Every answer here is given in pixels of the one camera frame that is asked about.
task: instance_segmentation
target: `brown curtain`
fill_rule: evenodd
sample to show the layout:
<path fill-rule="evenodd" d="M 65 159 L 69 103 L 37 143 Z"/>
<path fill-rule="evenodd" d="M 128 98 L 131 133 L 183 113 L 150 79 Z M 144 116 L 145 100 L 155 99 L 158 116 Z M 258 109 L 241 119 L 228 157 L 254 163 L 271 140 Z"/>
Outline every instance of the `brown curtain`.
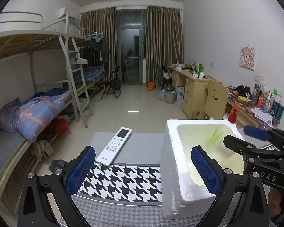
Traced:
<path fill-rule="evenodd" d="M 81 28 L 87 28 L 94 32 L 102 32 L 104 38 L 108 41 L 110 46 L 110 54 L 108 56 L 108 63 L 105 67 L 105 77 L 109 78 L 112 71 L 116 68 L 117 59 L 117 10 L 115 7 L 99 9 L 81 16 Z M 91 47 L 85 47 L 83 50 L 83 58 L 87 59 L 88 66 L 102 66 L 100 61 L 99 51 Z"/>
<path fill-rule="evenodd" d="M 180 9 L 149 6 L 147 9 L 146 67 L 148 82 L 155 82 L 161 66 L 183 62 Z"/>

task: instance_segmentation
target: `wall outlet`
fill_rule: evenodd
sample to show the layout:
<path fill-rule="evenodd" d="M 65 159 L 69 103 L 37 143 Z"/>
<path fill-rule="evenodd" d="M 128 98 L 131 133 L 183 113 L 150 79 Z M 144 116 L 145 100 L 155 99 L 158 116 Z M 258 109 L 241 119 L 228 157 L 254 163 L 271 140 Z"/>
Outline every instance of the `wall outlet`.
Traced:
<path fill-rule="evenodd" d="M 259 82 L 259 75 L 256 75 L 256 74 L 255 74 L 255 75 L 254 75 L 254 80 L 257 81 L 257 82 Z"/>
<path fill-rule="evenodd" d="M 263 83 L 264 82 L 264 78 L 262 76 L 259 76 L 259 82 Z"/>

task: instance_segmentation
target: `human hand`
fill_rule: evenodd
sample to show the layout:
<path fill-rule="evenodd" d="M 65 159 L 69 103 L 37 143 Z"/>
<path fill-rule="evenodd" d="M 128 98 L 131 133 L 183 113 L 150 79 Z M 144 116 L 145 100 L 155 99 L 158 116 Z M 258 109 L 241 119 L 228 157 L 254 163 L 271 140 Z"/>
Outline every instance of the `human hand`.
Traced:
<path fill-rule="evenodd" d="M 271 217 L 277 216 L 281 213 L 281 200 L 281 192 L 275 188 L 270 188 L 268 195 L 268 211 Z"/>

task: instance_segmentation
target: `ladder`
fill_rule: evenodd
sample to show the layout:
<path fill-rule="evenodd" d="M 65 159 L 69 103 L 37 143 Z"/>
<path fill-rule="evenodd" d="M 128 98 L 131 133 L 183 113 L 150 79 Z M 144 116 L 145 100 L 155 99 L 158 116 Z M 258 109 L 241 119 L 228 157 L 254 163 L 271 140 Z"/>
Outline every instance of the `ladder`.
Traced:
<path fill-rule="evenodd" d="M 67 79 L 68 79 L 68 85 L 69 85 L 69 89 L 70 89 L 70 92 L 71 92 L 71 96 L 72 96 L 72 104 L 73 104 L 73 110 L 74 110 L 74 113 L 75 113 L 75 116 L 76 116 L 76 119 L 77 121 L 79 121 L 79 116 L 78 116 L 78 110 L 77 108 L 79 109 L 79 112 L 80 112 L 80 116 L 81 116 L 81 119 L 82 119 L 82 122 L 84 124 L 84 126 L 87 128 L 88 127 L 88 124 L 87 124 L 87 120 L 86 118 L 84 118 L 83 116 L 83 111 L 89 106 L 89 109 L 90 109 L 90 112 L 91 112 L 91 115 L 94 116 L 94 111 L 93 111 L 93 108 L 91 106 L 91 101 L 89 99 L 89 95 L 88 95 L 88 91 L 87 91 L 87 86 L 86 86 L 86 82 L 85 82 L 85 78 L 84 78 L 84 72 L 83 72 L 83 68 L 82 68 L 82 63 L 83 62 L 83 59 L 81 59 L 80 57 L 80 52 L 79 52 L 79 49 L 76 45 L 76 42 L 75 42 L 75 39 L 72 37 L 71 38 L 71 41 L 73 43 L 73 47 L 75 48 L 74 51 L 69 51 L 68 49 L 68 34 L 66 35 L 66 38 L 65 38 L 65 42 L 63 41 L 62 39 L 62 36 L 60 35 L 59 36 L 59 41 L 60 41 L 60 44 L 61 44 L 61 47 L 62 47 L 62 50 L 64 52 L 64 55 L 65 55 L 65 59 L 66 59 L 66 67 L 67 67 Z M 78 59 L 80 59 L 78 62 L 78 64 L 75 62 L 70 62 L 70 59 L 69 59 L 69 53 L 76 53 Z M 75 69 L 75 70 L 72 70 L 71 68 L 71 65 L 72 64 L 75 64 L 75 65 L 79 65 L 79 68 Z M 74 81 L 74 78 L 73 78 L 73 73 L 74 72 L 77 72 L 77 71 L 81 71 L 81 77 L 82 77 L 82 86 L 78 89 L 76 89 L 76 84 L 75 84 L 75 81 Z M 82 106 L 80 104 L 80 101 L 79 101 L 79 96 L 78 96 L 78 93 L 84 89 L 84 92 L 85 92 L 85 95 L 86 95 L 86 103 L 84 103 Z"/>

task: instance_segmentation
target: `screw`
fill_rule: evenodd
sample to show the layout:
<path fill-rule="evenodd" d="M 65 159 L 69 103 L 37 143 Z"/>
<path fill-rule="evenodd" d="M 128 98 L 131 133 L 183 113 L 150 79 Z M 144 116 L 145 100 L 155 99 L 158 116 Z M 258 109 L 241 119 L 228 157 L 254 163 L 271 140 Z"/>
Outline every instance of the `screw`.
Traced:
<path fill-rule="evenodd" d="M 27 177 L 28 177 L 28 178 L 33 178 L 34 175 L 35 175 L 34 173 L 29 173 L 29 174 L 27 175 Z"/>
<path fill-rule="evenodd" d="M 63 170 L 62 169 L 57 169 L 57 170 L 55 170 L 55 174 L 56 175 L 60 175 L 61 173 L 63 172 Z"/>
<path fill-rule="evenodd" d="M 259 174 L 257 172 L 253 172 L 254 177 L 259 177 Z"/>
<path fill-rule="evenodd" d="M 226 175 L 230 175 L 232 173 L 231 169 L 228 168 L 224 169 L 224 172 Z"/>

